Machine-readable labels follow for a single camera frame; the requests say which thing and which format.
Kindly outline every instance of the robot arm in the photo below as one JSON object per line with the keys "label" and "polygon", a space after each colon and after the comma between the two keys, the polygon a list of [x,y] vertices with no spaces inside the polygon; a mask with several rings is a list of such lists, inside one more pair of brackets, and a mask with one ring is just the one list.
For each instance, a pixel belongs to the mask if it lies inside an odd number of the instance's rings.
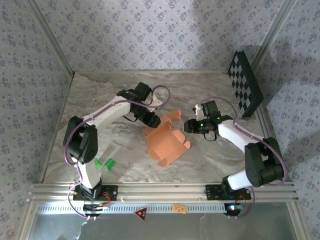
{"label": "robot arm", "polygon": [[[135,89],[122,90],[117,93],[108,104],[97,111],[84,116],[83,118],[74,116],[69,120],[64,136],[63,145],[66,145],[71,132],[88,120],[72,136],[67,146],[67,151],[71,155],[73,162],[78,162],[78,168],[82,176],[81,190],[89,199],[96,199],[100,194],[102,181],[95,166],[95,157],[98,152],[98,137],[102,129],[106,128],[116,119],[133,113],[134,116],[148,127],[156,128],[160,124],[160,118],[146,107],[133,104],[143,103],[151,93],[151,88],[140,82]],[[152,103],[149,106],[159,106],[161,101],[152,95]]]}
{"label": "robot arm", "polygon": [[206,102],[200,106],[196,105],[193,111],[196,114],[196,119],[190,119],[184,123],[185,132],[205,135],[213,131],[215,139],[217,139],[217,135],[226,138],[245,155],[245,170],[222,179],[221,187],[225,194],[252,186],[260,187],[284,177],[284,170],[278,158],[258,141],[266,142],[281,156],[276,139],[273,137],[264,139],[261,136],[253,135],[235,123],[237,128],[244,130],[249,136],[255,136],[258,140],[242,134],[235,128],[234,121],[230,116],[221,116],[215,101]]}

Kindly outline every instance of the orange label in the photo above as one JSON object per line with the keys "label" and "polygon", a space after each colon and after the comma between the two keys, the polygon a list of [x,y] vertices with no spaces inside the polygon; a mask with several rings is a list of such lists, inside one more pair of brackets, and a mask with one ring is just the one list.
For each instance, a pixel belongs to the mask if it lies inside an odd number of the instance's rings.
{"label": "orange label", "polygon": [[175,213],[178,213],[178,214],[186,214],[187,213],[187,207],[183,206],[183,205],[173,204],[172,212],[175,212]]}

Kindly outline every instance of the sticker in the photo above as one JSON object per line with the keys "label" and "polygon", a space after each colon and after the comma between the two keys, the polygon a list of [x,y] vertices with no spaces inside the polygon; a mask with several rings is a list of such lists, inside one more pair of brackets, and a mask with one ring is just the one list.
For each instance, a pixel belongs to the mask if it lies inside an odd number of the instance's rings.
{"label": "sticker", "polygon": [[147,207],[141,208],[138,211],[134,212],[135,215],[137,215],[140,219],[142,219],[144,222],[146,221],[146,215],[147,215]]}
{"label": "sticker", "polygon": [[172,212],[175,212],[175,213],[178,213],[178,214],[186,214],[187,213],[187,207],[183,206],[183,205],[173,204]]}

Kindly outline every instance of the black mounting plate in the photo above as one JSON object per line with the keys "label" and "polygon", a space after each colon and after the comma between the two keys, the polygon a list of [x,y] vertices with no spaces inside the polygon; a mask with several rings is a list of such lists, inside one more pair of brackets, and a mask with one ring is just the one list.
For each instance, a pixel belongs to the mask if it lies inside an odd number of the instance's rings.
{"label": "black mounting plate", "polygon": [[[102,194],[107,193],[110,196],[111,201],[117,200],[118,195],[118,186],[117,185],[102,185],[101,186],[101,193],[97,196],[94,201],[108,201],[108,199]],[[73,201],[92,201],[92,199],[89,199],[83,194],[83,191],[80,186],[76,186],[73,194]]]}
{"label": "black mounting plate", "polygon": [[246,200],[251,199],[250,190],[242,188],[237,191],[225,193],[222,190],[221,184],[208,184],[208,185],[206,185],[205,186],[205,193],[206,193],[206,199],[208,201],[213,201],[213,200],[236,201],[240,194],[242,194]]}

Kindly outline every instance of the aluminum frame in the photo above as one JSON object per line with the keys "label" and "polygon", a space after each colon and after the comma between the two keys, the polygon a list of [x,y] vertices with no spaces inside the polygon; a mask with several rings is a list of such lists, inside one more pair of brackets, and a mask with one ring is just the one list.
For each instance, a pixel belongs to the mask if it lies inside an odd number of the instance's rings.
{"label": "aluminum frame", "polygon": [[[61,206],[67,203],[67,193],[73,182],[40,183],[30,187],[29,204],[16,239],[29,239],[39,205],[52,204]],[[117,201],[111,204],[203,204],[203,203],[232,203],[233,201],[207,200],[205,187],[208,184],[220,183],[104,183],[118,185]],[[257,203],[286,203],[288,212],[298,240],[312,240],[298,195],[292,182],[281,186],[261,186],[254,188]],[[82,207],[84,201],[73,201],[75,207]]]}

